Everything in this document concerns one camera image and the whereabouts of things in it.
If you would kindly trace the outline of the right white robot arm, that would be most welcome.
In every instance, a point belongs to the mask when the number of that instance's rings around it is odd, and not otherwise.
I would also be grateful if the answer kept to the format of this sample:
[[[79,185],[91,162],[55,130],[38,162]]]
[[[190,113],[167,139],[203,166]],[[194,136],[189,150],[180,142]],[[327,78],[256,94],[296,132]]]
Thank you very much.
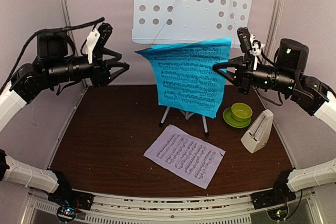
[[[225,63],[213,65],[213,70],[247,94],[250,87],[264,91],[274,90],[299,105],[335,130],[335,92],[316,77],[304,74],[309,48],[292,39],[284,38],[276,51],[274,60],[263,52],[261,42],[242,39],[244,53]],[[272,189],[253,193],[254,209],[285,205],[296,198],[296,192],[306,188],[335,182],[335,160],[320,165],[290,169],[281,172]]]

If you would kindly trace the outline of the white perforated music stand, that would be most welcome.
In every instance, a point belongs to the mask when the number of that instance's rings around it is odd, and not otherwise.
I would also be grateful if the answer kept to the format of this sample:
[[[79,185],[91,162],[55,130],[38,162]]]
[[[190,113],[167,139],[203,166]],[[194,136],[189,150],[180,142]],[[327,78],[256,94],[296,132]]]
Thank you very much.
[[[252,0],[134,0],[132,40],[137,44],[191,44],[230,38],[247,26]]]

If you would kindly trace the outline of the blue sheet music page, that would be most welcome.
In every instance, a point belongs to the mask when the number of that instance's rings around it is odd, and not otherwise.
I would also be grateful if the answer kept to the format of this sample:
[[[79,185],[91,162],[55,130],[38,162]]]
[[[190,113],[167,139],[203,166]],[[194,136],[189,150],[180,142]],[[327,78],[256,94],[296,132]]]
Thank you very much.
[[[228,62],[231,44],[230,38],[221,38],[154,45],[137,54],[153,69],[159,105],[214,119],[224,97],[225,78],[213,65]]]

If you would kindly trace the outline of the lilac sheet music page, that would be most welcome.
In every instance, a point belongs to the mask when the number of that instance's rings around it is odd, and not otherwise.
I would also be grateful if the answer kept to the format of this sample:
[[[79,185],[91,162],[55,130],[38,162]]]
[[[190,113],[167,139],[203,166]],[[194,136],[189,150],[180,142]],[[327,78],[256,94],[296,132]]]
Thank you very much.
[[[225,150],[170,124],[145,151],[144,157],[207,189],[225,154]]]

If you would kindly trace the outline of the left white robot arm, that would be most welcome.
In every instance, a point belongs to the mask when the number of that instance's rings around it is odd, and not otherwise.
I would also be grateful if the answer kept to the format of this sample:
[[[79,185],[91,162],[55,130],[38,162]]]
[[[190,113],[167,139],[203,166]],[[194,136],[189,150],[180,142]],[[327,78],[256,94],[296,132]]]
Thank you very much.
[[[129,70],[122,55],[105,47],[113,28],[104,18],[76,26],[45,28],[34,32],[1,87],[1,129],[42,91],[57,95],[90,79],[105,87]],[[73,206],[80,196],[59,171],[43,170],[19,162],[1,150],[1,180],[44,191],[61,206]]]

